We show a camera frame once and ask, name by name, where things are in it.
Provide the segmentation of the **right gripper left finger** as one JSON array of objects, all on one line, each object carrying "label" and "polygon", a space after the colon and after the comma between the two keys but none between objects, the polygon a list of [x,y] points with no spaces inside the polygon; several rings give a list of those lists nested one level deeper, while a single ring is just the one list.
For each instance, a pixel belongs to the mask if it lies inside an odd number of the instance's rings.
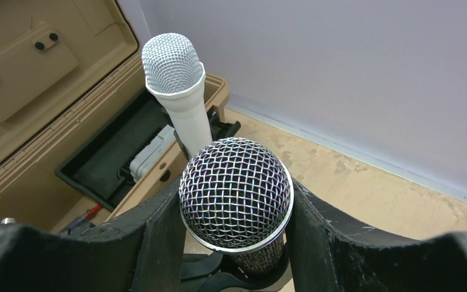
[{"label": "right gripper left finger", "polygon": [[178,185],[77,235],[0,224],[0,291],[178,291]]}]

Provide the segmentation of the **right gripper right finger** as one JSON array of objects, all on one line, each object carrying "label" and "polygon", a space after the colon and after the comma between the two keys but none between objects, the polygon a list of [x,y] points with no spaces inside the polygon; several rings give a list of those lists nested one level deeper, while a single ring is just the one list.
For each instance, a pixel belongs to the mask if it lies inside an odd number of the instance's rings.
[{"label": "right gripper right finger", "polygon": [[286,237],[296,291],[467,291],[467,232],[414,240],[293,187]]}]

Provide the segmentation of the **black microphone silver grille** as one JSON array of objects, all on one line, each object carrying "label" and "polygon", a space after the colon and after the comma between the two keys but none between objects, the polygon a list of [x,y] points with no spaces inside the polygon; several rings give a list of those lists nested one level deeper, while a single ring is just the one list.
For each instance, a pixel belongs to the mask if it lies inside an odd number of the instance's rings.
[{"label": "black microphone silver grille", "polygon": [[205,146],[185,167],[178,195],[190,235],[246,275],[265,276],[281,264],[294,188],[284,163],[262,144],[227,137]]}]

